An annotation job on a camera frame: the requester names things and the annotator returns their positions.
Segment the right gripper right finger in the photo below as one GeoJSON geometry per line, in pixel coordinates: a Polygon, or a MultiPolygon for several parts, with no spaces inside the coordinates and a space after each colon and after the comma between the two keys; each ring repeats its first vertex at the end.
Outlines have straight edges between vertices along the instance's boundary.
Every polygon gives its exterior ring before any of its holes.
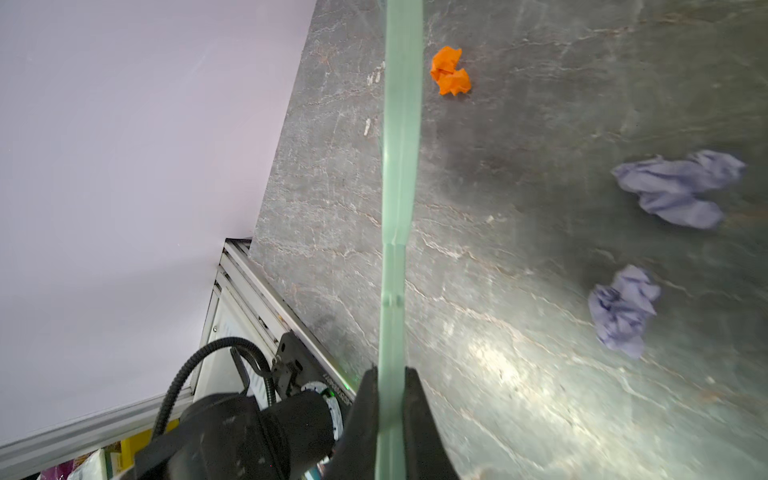
{"type": "Polygon", "coordinates": [[[405,369],[404,448],[408,480],[459,480],[413,368],[405,369]]]}

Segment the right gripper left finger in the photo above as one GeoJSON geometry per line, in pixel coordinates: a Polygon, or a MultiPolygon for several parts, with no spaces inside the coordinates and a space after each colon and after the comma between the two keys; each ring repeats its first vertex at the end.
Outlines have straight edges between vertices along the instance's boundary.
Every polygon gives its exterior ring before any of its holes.
{"type": "Polygon", "coordinates": [[[374,480],[379,431],[378,370],[365,372],[343,434],[328,463],[324,479],[374,480]]]}

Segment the green hand brush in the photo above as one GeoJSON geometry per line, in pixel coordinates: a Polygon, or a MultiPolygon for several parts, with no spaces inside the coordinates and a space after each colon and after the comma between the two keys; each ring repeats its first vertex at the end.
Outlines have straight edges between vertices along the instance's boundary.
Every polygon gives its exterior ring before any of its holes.
{"type": "Polygon", "coordinates": [[[406,246],[412,225],[420,150],[424,6],[421,1],[388,1],[385,13],[379,423],[375,477],[404,479],[406,246]]]}

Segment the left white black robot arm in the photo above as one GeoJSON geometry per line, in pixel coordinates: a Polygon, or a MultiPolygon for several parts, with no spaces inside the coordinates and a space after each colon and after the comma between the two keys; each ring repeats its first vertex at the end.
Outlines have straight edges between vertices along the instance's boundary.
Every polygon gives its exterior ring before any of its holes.
{"type": "Polygon", "coordinates": [[[224,337],[198,349],[162,400],[149,444],[124,479],[301,479],[327,461],[353,400],[292,332],[274,360],[252,341],[224,337]],[[182,388],[213,353],[225,350],[238,391],[214,393],[187,407],[168,427],[182,388]]]}

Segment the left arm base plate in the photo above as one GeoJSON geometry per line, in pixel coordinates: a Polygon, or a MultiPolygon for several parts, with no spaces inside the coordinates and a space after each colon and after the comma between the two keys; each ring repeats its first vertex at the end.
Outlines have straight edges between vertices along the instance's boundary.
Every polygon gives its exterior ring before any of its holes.
{"type": "Polygon", "coordinates": [[[320,383],[321,392],[336,399],[342,419],[347,419],[353,405],[351,391],[331,375],[294,332],[280,338],[272,372],[280,399],[298,394],[308,383],[320,383]]]}

